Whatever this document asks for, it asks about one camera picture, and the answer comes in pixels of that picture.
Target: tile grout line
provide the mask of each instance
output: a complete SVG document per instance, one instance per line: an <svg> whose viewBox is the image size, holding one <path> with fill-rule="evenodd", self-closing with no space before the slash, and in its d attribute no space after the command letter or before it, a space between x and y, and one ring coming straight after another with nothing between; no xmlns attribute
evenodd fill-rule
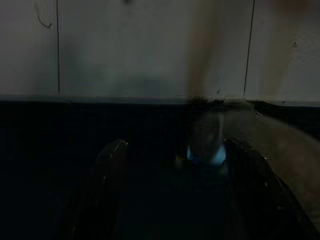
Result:
<svg viewBox="0 0 320 240"><path fill-rule="evenodd" d="M60 44L59 44L59 0L56 0L56 32L58 50L58 95L60 95Z"/></svg>
<svg viewBox="0 0 320 240"><path fill-rule="evenodd" d="M250 55L250 44L251 44L252 26L253 26L253 22L254 22L255 3L256 3L256 0L253 0L252 14L251 14L251 24L250 24L250 33L249 33L249 44L248 44L248 52L247 52L247 56L246 56L246 67L245 67L245 77L244 77L243 98L245 98L245 96L246 96L248 66L249 66L249 55Z"/></svg>

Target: stain on wall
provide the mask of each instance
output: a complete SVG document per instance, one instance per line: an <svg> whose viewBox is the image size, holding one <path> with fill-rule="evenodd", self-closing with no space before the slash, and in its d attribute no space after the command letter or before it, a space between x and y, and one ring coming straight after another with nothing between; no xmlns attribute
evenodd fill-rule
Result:
<svg viewBox="0 0 320 240"><path fill-rule="evenodd" d="M221 0L198 0L193 8L187 65L189 96L203 96L210 59L217 48Z"/></svg>
<svg viewBox="0 0 320 240"><path fill-rule="evenodd" d="M293 52L299 47L297 36L309 0L272 0L274 21L265 64L261 72L259 96L274 99L288 74Z"/></svg>

